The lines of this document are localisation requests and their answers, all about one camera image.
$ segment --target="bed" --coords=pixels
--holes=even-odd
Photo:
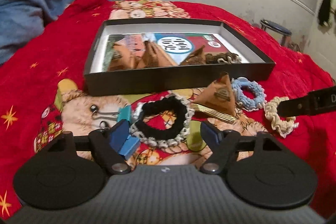
[[[160,14],[159,9],[157,14],[146,13],[146,10],[148,12],[154,7],[160,7],[162,3],[159,0],[75,0],[57,21],[46,26],[42,35],[19,49],[0,67],[0,217],[7,219],[20,209],[21,205],[12,187],[13,176],[23,163],[43,147],[43,143],[48,143],[62,129],[85,131],[90,128],[86,127],[85,122],[78,121],[80,117],[65,115],[65,110],[67,106],[69,112],[70,102],[78,98],[83,104],[86,102],[87,97],[82,92],[85,89],[83,68],[102,21],[128,17],[130,9],[142,10],[145,16],[167,16]],[[265,31],[252,27],[223,9],[178,1],[167,5],[179,8],[179,12],[172,15],[174,17],[220,20],[229,24],[275,61],[276,66],[268,80],[259,82],[268,100],[275,96],[292,99],[333,85],[330,75],[308,55],[281,47]],[[63,86],[71,90],[65,99],[62,98]],[[176,92],[192,98],[199,90]],[[147,101],[155,97],[160,97],[160,94],[128,95],[117,103],[131,103],[134,108],[139,100]],[[76,107],[78,104],[73,103],[72,109]],[[299,127],[285,139],[272,131],[262,110],[238,111],[237,115],[241,118],[239,124],[234,126],[239,127],[241,132],[254,134],[256,130],[266,129],[308,162],[319,178],[311,207],[323,217],[329,217],[336,211],[335,113],[298,117]],[[167,158],[165,164],[191,161],[197,165],[211,151],[206,150],[202,140],[196,143],[199,147],[179,147],[164,153],[140,146],[141,151],[130,164],[160,164]]]

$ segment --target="black scrunchie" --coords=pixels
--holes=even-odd
[[[172,110],[176,115],[171,128],[160,130],[147,125],[143,119],[147,116],[157,115],[166,110]],[[175,97],[165,97],[162,100],[156,102],[146,103],[142,106],[142,111],[139,115],[139,120],[135,122],[139,131],[146,136],[146,138],[153,137],[157,140],[169,140],[175,138],[181,130],[184,128],[184,121],[187,108]]]

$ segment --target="open box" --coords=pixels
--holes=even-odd
[[[207,35],[218,39],[227,50],[242,58],[240,64],[206,64],[129,70],[102,71],[109,35],[180,34]],[[192,48],[184,54],[195,50]],[[103,22],[87,57],[84,78],[92,96],[143,94],[164,90],[206,87],[222,72],[231,78],[266,80],[275,63],[255,45],[221,21],[176,18],[117,19]]]

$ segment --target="crocheted hair tie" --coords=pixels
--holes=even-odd
[[[265,105],[265,117],[271,122],[273,130],[276,130],[281,137],[286,138],[293,129],[299,126],[299,123],[295,123],[295,117],[288,117],[286,121],[280,119],[278,115],[277,107],[282,101],[289,100],[288,97],[274,97]]]
[[[130,134],[140,138],[140,141],[158,148],[176,146],[184,141],[189,134],[189,123],[194,115],[186,98],[171,93],[161,100],[139,103],[133,112],[135,123],[130,127]],[[158,115],[167,110],[172,111],[176,119],[171,128],[160,130],[147,125],[143,119],[148,116]]]
[[[232,89],[236,97],[236,103],[239,107],[246,111],[254,111],[262,109],[266,103],[264,89],[257,82],[248,81],[245,77],[239,77],[236,80],[231,81]],[[248,89],[251,91],[255,98],[250,99],[244,95],[242,89]]]

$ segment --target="red bedspread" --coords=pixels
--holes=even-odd
[[[217,7],[175,2],[192,18],[221,20],[257,45],[276,66],[267,81],[260,82],[267,99],[296,98],[333,85],[330,75],[308,55],[281,47],[261,29]],[[83,88],[83,68],[91,43],[112,2],[76,0],[45,32],[29,42],[0,68],[0,217],[20,208],[12,187],[16,170],[33,154],[32,143],[40,128],[41,113],[53,102],[57,83],[72,79]],[[246,113],[271,132],[262,111]],[[299,127],[280,139],[317,172],[319,185],[311,206],[324,217],[336,211],[335,113],[298,117]]]

